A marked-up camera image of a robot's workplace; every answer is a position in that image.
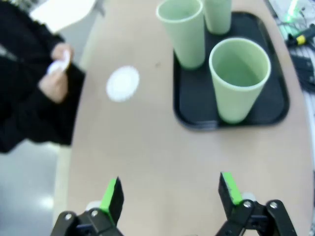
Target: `green light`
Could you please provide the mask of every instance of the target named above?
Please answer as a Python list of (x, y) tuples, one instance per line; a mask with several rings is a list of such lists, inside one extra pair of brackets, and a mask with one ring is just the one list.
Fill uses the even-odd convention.
[(291, 5), (290, 5), (289, 10), (288, 10), (289, 16), (293, 16), (294, 15), (294, 9), (295, 9), (295, 7), (297, 5), (297, 2), (298, 2), (298, 0), (292, 0)]

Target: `floor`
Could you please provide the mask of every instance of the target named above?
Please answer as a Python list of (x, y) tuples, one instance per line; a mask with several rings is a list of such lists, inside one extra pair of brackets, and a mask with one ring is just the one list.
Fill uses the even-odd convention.
[[(75, 63), (83, 69), (89, 62), (99, 18), (93, 11), (61, 31), (75, 48)], [(50, 235), (57, 216), (66, 210), (70, 156), (69, 148), (29, 141), (8, 155), (0, 154), (0, 236)]]

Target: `beige tabletop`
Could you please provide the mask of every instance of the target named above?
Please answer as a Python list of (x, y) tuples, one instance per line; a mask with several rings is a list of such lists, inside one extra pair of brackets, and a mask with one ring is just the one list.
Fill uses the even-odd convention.
[[(313, 211), (313, 165), (306, 108), (288, 51), (262, 0), (234, 0), (234, 10), (265, 23), (290, 96), (286, 119), (270, 127), (194, 132), (172, 109), (172, 46), (155, 8), (159, 0), (110, 0), (78, 113), (68, 209), (81, 213), (119, 176), (125, 193), (118, 223), (126, 236), (212, 236), (226, 220), (218, 194), (220, 171), (261, 204), (284, 202), (299, 236)], [(139, 70), (128, 101), (106, 94), (110, 74)]]

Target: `hand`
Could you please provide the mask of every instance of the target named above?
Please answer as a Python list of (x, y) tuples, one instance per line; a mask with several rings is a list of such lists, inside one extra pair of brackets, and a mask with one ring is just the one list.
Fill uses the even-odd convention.
[(63, 52), (69, 51), (70, 52), (70, 61), (72, 61), (74, 56), (74, 49), (67, 43), (58, 43), (51, 52), (51, 59), (52, 60), (64, 60)]
[(62, 103), (68, 93), (68, 77), (57, 70), (50, 75), (45, 75), (38, 83), (39, 89), (55, 103)]

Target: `black jacket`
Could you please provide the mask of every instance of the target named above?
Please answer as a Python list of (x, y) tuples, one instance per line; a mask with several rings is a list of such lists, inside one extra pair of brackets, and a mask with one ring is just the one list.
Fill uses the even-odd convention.
[(70, 66), (69, 92), (59, 105), (37, 87), (52, 62), (51, 51), (62, 41), (0, 0), (0, 44), (18, 58), (11, 61), (0, 56), (0, 152), (12, 150), (25, 138), (71, 144), (84, 73)]

